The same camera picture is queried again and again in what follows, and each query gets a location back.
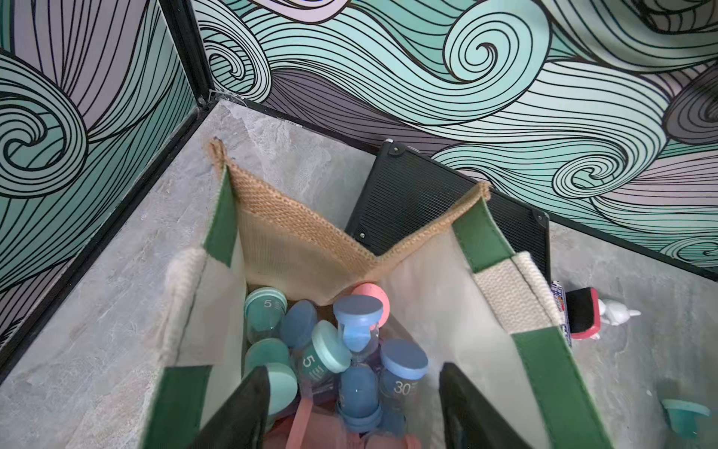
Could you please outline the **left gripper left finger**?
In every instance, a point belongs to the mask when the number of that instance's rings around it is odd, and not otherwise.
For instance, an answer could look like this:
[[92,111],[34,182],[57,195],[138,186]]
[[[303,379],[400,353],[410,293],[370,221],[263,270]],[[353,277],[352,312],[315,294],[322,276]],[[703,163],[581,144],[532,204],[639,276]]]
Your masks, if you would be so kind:
[[267,367],[253,369],[188,448],[262,448],[269,416]]

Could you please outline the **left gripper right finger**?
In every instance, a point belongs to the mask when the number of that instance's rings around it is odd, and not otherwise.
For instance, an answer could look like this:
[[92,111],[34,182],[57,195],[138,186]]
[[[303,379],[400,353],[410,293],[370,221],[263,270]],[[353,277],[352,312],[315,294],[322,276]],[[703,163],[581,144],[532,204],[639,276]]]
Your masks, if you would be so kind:
[[530,448],[454,363],[442,366],[439,396],[447,448]]

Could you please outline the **blue hourglass thirty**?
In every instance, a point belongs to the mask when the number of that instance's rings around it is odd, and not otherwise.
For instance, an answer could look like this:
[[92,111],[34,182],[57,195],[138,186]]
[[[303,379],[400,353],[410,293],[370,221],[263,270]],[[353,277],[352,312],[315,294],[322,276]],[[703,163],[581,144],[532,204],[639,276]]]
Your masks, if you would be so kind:
[[401,437],[405,433],[407,409],[417,397],[429,360],[418,344],[400,339],[385,340],[380,356],[381,429]]

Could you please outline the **blue hourglass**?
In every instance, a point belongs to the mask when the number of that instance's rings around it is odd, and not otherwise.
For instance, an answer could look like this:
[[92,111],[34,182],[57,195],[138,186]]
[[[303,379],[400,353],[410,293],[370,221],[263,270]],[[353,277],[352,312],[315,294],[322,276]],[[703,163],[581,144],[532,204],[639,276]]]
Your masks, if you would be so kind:
[[333,305],[340,340],[349,349],[355,362],[366,360],[379,347],[379,323],[383,303],[375,297],[351,295]]
[[366,364],[353,365],[340,374],[338,415],[353,433],[375,430],[383,418],[376,372]]

